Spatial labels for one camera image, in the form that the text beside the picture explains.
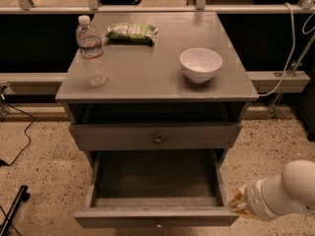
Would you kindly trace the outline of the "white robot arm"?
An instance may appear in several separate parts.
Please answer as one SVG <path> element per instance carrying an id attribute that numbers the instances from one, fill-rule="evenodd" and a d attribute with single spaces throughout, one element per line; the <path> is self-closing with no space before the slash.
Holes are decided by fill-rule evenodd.
<path id="1" fill-rule="evenodd" d="M 234 193 L 228 207 L 239 216 L 263 221 L 314 212 L 315 162 L 292 161 L 279 175 L 249 182 Z"/>

